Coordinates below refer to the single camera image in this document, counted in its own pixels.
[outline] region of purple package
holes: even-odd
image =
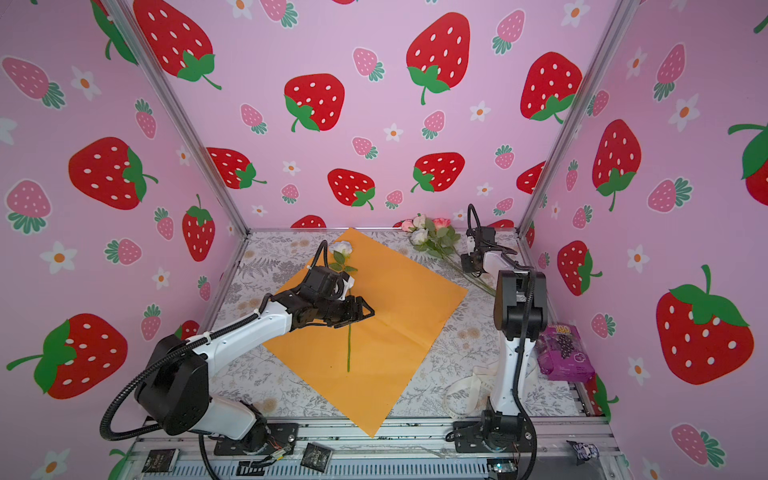
[[[536,340],[536,353],[538,368],[550,380],[587,382],[594,376],[575,326],[548,326]]]

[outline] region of strawberry wallpaper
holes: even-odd
[[[114,478],[103,411],[196,331],[239,239],[100,2],[13,2],[0,45],[0,476]]]
[[[767,15],[643,2],[526,236],[634,478],[765,476]]]
[[[250,227],[521,218],[614,0],[134,0]]]

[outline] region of white rose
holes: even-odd
[[[352,253],[352,244],[349,242],[335,242],[328,246],[329,253],[339,252],[343,256],[348,257]]]
[[[414,245],[423,245],[427,241],[427,230],[423,228],[411,233],[411,243]]]
[[[413,219],[413,226],[416,228],[424,228],[426,221],[427,221],[427,217],[419,214],[416,216],[416,218]]]

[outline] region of orange wrapping paper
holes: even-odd
[[[264,345],[373,437],[467,289],[357,230],[337,240],[352,244],[347,263],[358,271],[351,294],[365,298],[376,311],[351,326],[349,373],[349,327],[298,329]],[[298,272],[280,291],[298,285],[305,274]]]

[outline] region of floral tablecloth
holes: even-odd
[[[475,366],[498,360],[498,331],[493,325],[493,299],[440,260],[413,250],[406,233],[399,230],[361,230],[430,270],[469,290],[446,322],[389,416],[446,417],[445,390],[472,374]],[[227,297],[218,313],[218,329],[257,308],[265,293],[274,293],[296,274],[315,253],[323,239],[333,241],[341,230],[261,231],[252,233]],[[500,232],[497,242],[516,248],[512,233]],[[235,359],[210,381],[210,391],[229,399],[253,403],[271,417],[343,416],[264,346]],[[471,414],[485,406],[487,390]],[[457,412],[467,412],[468,393],[460,390],[447,399]],[[569,385],[550,382],[538,371],[535,359],[528,365],[523,404],[531,416],[579,415]]]

